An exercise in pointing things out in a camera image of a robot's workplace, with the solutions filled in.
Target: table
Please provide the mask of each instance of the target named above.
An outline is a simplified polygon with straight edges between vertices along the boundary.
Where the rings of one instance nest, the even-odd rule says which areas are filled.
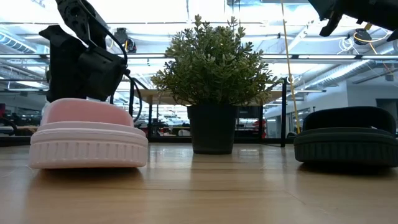
[[[181,103],[183,105],[189,105],[188,102],[175,102],[175,100],[172,98],[170,93],[163,93],[162,95],[159,95],[159,92],[157,90],[139,90],[141,93],[142,99],[147,102],[147,103],[153,103],[154,105],[160,104],[160,105],[180,105]],[[138,96],[137,90],[134,91],[134,96]],[[266,103],[269,103],[271,101],[274,101],[276,99],[279,99],[282,97],[282,91],[272,91],[271,92],[271,97],[264,103],[256,103],[253,101],[250,103],[248,106],[262,106]]]
[[[27,153],[0,147],[1,224],[398,220],[397,169],[315,169],[290,145],[235,144],[232,155],[206,156],[191,144],[151,144],[139,169],[31,170]]]

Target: ceiling pipe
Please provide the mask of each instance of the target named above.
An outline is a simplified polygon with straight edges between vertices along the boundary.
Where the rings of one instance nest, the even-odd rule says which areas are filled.
[[[4,29],[0,29],[0,44],[13,48],[23,54],[34,54],[37,51],[36,46],[26,43],[13,34],[10,34]]]
[[[16,70],[18,70],[20,73],[23,73],[25,75],[24,78],[27,77],[36,77],[36,78],[44,78],[44,75],[41,75],[39,73],[33,72],[29,69],[26,69],[24,67],[21,67],[19,65],[13,64],[13,63],[9,63],[6,60],[0,59],[0,65],[7,65],[9,67],[15,68]]]
[[[398,40],[388,42],[382,46],[376,48],[379,55],[385,54],[398,54]],[[373,54],[371,50],[366,52],[366,55]],[[340,65],[334,69],[329,70],[321,74],[320,76],[314,78],[305,85],[296,86],[297,90],[307,90],[310,88],[316,88],[319,86],[325,87],[328,85],[336,84],[340,81],[351,78],[359,73],[369,70],[369,68],[374,68],[377,63],[374,60],[360,60],[349,65]]]
[[[373,79],[375,79],[375,78],[380,78],[380,77],[389,75],[389,74],[394,73],[394,72],[396,72],[396,71],[398,71],[398,68],[395,68],[395,69],[393,69],[393,70],[391,70],[391,71],[382,72],[382,73],[380,73],[380,74],[376,73],[376,74],[374,74],[374,75],[371,75],[370,77],[366,77],[366,78],[362,78],[362,79],[360,79],[360,80],[353,81],[353,84],[364,83],[364,82],[373,80]]]
[[[21,75],[11,67],[0,66],[0,76],[2,78],[26,79],[25,75]]]

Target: black cable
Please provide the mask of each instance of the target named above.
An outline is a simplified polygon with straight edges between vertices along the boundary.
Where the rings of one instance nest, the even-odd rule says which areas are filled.
[[[113,99],[114,99],[114,95],[111,95],[111,98],[109,99],[109,103],[113,104]]]
[[[129,114],[132,117],[132,107],[134,105],[134,87],[136,87],[137,89],[137,93],[138,93],[138,98],[139,98],[139,110],[138,110],[138,114],[136,116],[136,118],[134,118],[134,122],[136,122],[138,120],[138,118],[141,115],[141,111],[142,111],[142,96],[141,96],[141,92],[139,91],[139,88],[137,86],[136,83],[136,79],[135,78],[131,78],[129,75],[127,76],[130,79],[130,100],[129,100]]]
[[[83,2],[81,1],[81,0],[78,0],[79,1],[79,3],[81,4],[81,6],[83,7],[83,9],[84,9],[84,11],[92,18],[92,19],[94,19],[94,21],[96,21],[98,24],[99,24],[99,26],[103,29],[103,31],[108,35],[108,36],[110,36],[110,38],[119,46],[119,48],[122,50],[122,52],[123,52],[123,56],[124,56],[124,64],[126,65],[126,68],[127,68],[127,52],[126,52],[126,49],[124,49],[124,47],[121,45],[121,43],[115,38],[115,36],[112,34],[112,33],[110,33],[110,31],[105,27],[105,26],[103,26],[97,19],[96,19],[96,17],[94,16],[94,15],[92,15],[92,13],[86,8],[86,6],[83,4]],[[134,118],[134,122],[136,122],[137,120],[138,120],[138,118],[140,117],[140,115],[141,115],[141,111],[142,111],[142,97],[141,97],[141,92],[139,91],[139,89],[138,89],[138,86],[137,86],[137,84],[136,84],[136,79],[135,78],[131,78],[128,74],[125,74],[127,77],[129,77],[129,79],[130,79],[130,100],[129,100],[129,114],[131,115],[131,117],[132,117],[132,106],[133,106],[133,104],[134,104],[134,87],[136,87],[137,88],[137,93],[138,93],[138,98],[139,98],[139,111],[138,111],[138,114],[137,114],[137,116],[136,116],[136,118]]]

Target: table surface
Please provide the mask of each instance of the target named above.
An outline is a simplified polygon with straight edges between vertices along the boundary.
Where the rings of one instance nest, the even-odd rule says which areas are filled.
[[[0,223],[397,223],[397,169],[315,168],[285,149],[193,155],[151,144],[139,169],[32,170],[0,147]]]
[[[170,93],[163,93],[162,96],[160,96],[159,92],[157,90],[139,90],[141,93],[142,99],[149,103],[150,101],[153,102],[154,105],[189,105],[189,102],[175,102],[175,100],[172,98]],[[270,92],[270,97],[267,99],[267,101],[263,103],[256,103],[255,101],[251,102],[249,106],[261,106],[266,103],[272,102],[278,98],[282,97],[282,91],[272,91]],[[138,96],[137,90],[134,91],[134,96]]]

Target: ceiling light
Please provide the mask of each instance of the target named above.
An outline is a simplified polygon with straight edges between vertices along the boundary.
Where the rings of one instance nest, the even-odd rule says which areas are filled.
[[[264,54],[261,57],[262,57],[262,59],[284,59],[284,58],[286,58],[286,55]]]
[[[398,59],[398,55],[363,55],[362,59]]]
[[[30,81],[18,81],[17,83],[22,84],[22,85],[27,85],[35,88],[48,88],[47,85],[43,85],[38,82],[30,82]]]
[[[295,93],[323,93],[323,90],[294,90]]]
[[[300,55],[299,59],[354,59],[356,55]]]
[[[166,58],[165,54],[129,54],[128,58]]]
[[[12,55],[12,54],[2,54],[0,55],[0,58],[4,58],[4,59],[43,59],[42,57],[46,56],[46,58],[50,58],[50,55],[43,55],[43,54],[16,54],[16,55]]]
[[[341,39],[346,39],[346,38],[347,37],[337,37],[337,38],[306,37],[306,38],[303,38],[301,41],[304,41],[304,42],[325,42],[325,41],[341,40]]]
[[[7,91],[47,91],[48,89],[7,89]]]

